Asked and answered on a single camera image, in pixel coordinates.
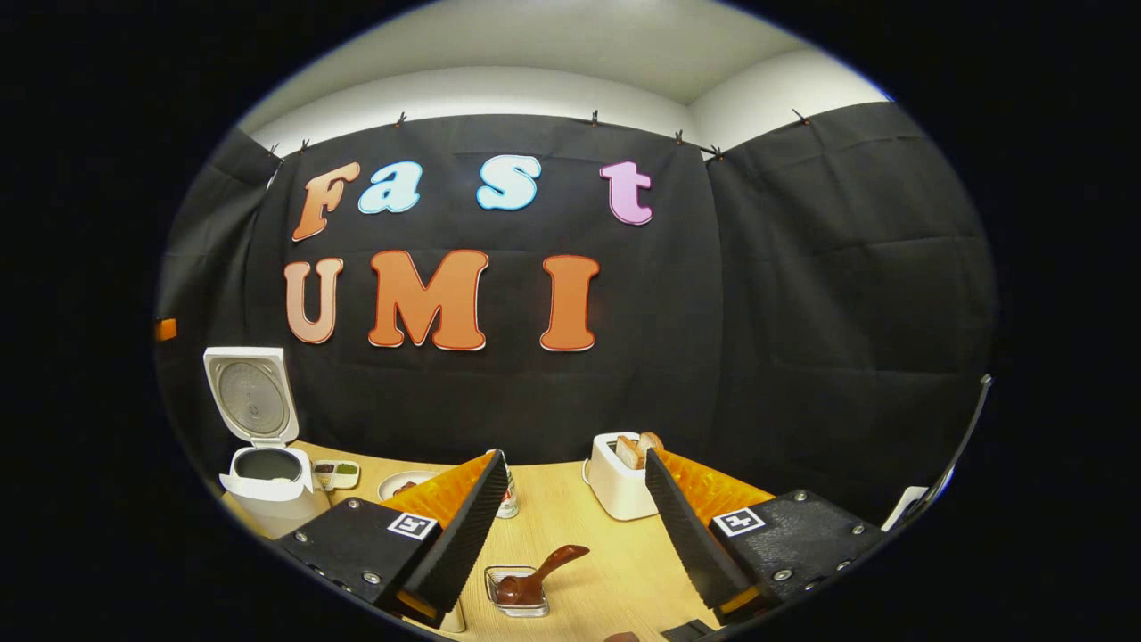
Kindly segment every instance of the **white wall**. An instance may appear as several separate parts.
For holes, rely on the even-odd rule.
[[[531,67],[456,67],[410,73],[330,94],[250,131],[266,148],[284,156],[309,144],[391,124],[463,114],[540,114],[634,127],[673,137],[697,125],[685,105],[628,84],[574,73]]]
[[[718,84],[690,105],[701,138],[686,139],[728,149],[814,114],[885,101],[863,76],[817,49],[775,56]]]

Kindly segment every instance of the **white toaster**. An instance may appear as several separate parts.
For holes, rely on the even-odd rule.
[[[618,460],[614,445],[618,436],[638,441],[638,433],[607,433],[594,437],[583,481],[590,485],[602,509],[615,520],[629,521],[657,514],[657,505],[646,488],[646,470],[634,471]]]

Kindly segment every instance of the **light blue letter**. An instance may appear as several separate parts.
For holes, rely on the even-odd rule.
[[[420,200],[416,184],[423,171],[420,163],[413,161],[394,162],[378,169],[372,174],[372,187],[361,194],[357,206],[362,213],[377,213],[386,209],[404,211],[411,208]]]
[[[535,200],[539,187],[532,178],[542,172],[534,156],[503,154],[488,159],[479,177],[491,187],[476,189],[476,200],[484,209],[523,209]]]

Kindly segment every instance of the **pink letter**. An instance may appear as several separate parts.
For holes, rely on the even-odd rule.
[[[633,161],[608,164],[598,170],[599,176],[610,180],[610,211],[623,222],[645,225],[654,212],[638,204],[638,187],[649,189],[649,176],[638,173]]]

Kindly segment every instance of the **bread slice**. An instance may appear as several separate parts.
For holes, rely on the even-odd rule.
[[[658,450],[665,450],[662,446],[662,439],[654,433],[646,432],[638,436],[638,449],[646,453],[650,448],[657,448]]]
[[[618,436],[618,444],[615,445],[614,453],[631,470],[641,471],[646,468],[646,453],[625,436]]]

